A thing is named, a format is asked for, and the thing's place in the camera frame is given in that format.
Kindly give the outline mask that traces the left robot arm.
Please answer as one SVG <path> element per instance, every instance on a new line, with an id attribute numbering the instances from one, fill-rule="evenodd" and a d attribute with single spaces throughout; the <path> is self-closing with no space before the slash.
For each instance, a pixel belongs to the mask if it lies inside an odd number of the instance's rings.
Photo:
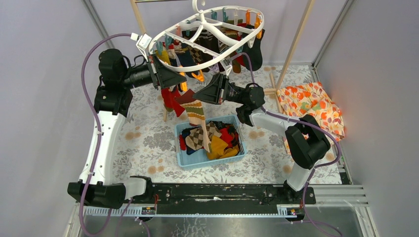
<path id="1" fill-rule="evenodd" d="M 116 183 L 112 177 L 115 143 L 128 117 L 131 90 L 149 84 L 155 89 L 169 88 L 186 82 L 186 76 L 169 70 L 155 54 L 135 67 L 114 48 L 101 52 L 98 59 L 92 141 L 83 171 L 78 181 L 68 184 L 67 192 L 85 206 L 119 209 L 130 198 L 147 203 L 155 195 L 151 178 L 131 176 Z"/>

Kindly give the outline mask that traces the red bunny sock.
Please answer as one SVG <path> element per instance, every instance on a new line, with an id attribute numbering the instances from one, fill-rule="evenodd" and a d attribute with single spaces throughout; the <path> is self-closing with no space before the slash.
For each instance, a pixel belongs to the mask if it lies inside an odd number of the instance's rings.
<path id="1" fill-rule="evenodd" d="M 161 96 L 163 98 L 165 110 L 167 112 L 174 111 L 176 116 L 180 117 L 185 109 L 176 101 L 176 98 L 181 96 L 178 87 L 175 86 L 173 89 L 163 88 L 161 90 Z"/>

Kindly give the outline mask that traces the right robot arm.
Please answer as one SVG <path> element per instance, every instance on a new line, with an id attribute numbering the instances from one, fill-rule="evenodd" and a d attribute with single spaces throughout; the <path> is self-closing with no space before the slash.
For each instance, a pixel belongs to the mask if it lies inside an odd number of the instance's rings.
<path id="1" fill-rule="evenodd" d="M 331 148 L 329 140 L 311 115 L 301 118 L 270 112 L 263 108 L 264 89 L 257 83 L 240 87 L 223 74 L 216 74 L 203 89 L 193 95 L 194 99 L 220 105 L 224 101 L 240 104 L 236 109 L 239 121 L 284 136 L 294 165 L 285 181 L 284 199 L 296 203 L 303 197 L 302 189 L 309 180 L 315 165 Z"/>

